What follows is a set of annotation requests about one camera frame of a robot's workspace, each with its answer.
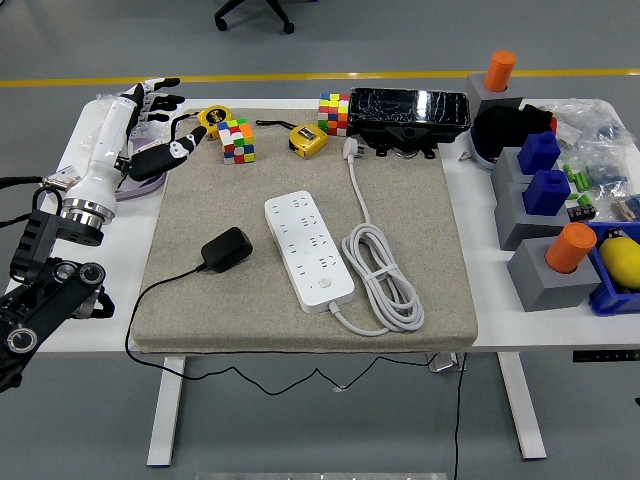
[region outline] gray fabric pad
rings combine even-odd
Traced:
[[[426,311],[419,331],[365,338],[328,311],[302,311],[264,215],[266,200],[307,190],[339,248],[342,238],[364,221],[342,158],[345,139],[330,137],[318,154],[304,160],[289,150],[288,130],[256,126],[255,120],[315,124],[315,110],[232,113],[251,124],[255,162],[225,165],[220,141],[205,139],[185,164],[170,172],[143,288],[201,264],[202,245],[233,226],[247,234],[254,251],[222,274],[198,272],[149,292],[132,326],[141,351],[460,351],[475,341],[478,325],[439,158],[419,154],[406,159],[393,152],[376,157],[365,147],[365,155],[356,160],[372,223],[387,236]],[[195,120],[189,122],[182,122],[182,134],[196,126]],[[356,292],[342,313],[360,328],[381,328],[360,278],[348,268]]]

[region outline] power adapter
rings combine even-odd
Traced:
[[[253,245],[247,235],[238,227],[231,227],[205,246],[200,253],[204,263],[198,270],[209,269],[217,273],[229,270],[253,252]]]

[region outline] gray block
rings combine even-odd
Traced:
[[[484,86],[486,73],[470,73],[467,75],[464,91],[469,98],[469,118],[475,119],[491,107],[504,106],[520,108],[524,98],[513,79],[504,92],[492,92]]]
[[[509,183],[528,184],[533,178],[533,175],[522,173],[518,153],[520,153],[520,147],[504,147],[498,157],[496,166],[491,172],[491,185],[493,185],[496,200],[507,190]]]
[[[525,238],[556,236],[569,223],[565,208],[554,216],[529,215],[522,194],[528,185],[509,183],[493,211],[502,250],[514,251]]]
[[[558,273],[551,269],[544,256],[555,239],[523,240],[507,264],[526,312],[575,307],[600,284],[600,277],[588,257],[573,273]]]

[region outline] yellow object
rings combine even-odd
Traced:
[[[329,135],[317,125],[298,125],[289,134],[289,148],[302,158],[309,159],[329,141]]]
[[[640,289],[640,244],[628,237],[608,238],[598,250],[609,276],[618,284]]]
[[[233,120],[231,110],[223,105],[213,105],[212,107],[205,108],[198,114],[198,120],[200,125],[207,129],[207,133],[211,135],[211,138],[217,140],[220,138],[218,135],[218,124],[220,122],[228,122]]]

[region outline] blue block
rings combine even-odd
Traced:
[[[528,215],[555,216],[571,193],[569,180],[562,170],[538,170],[522,194]]]
[[[553,132],[532,133],[524,142],[518,162],[525,175],[533,175],[538,170],[551,170],[560,156],[560,147]]]

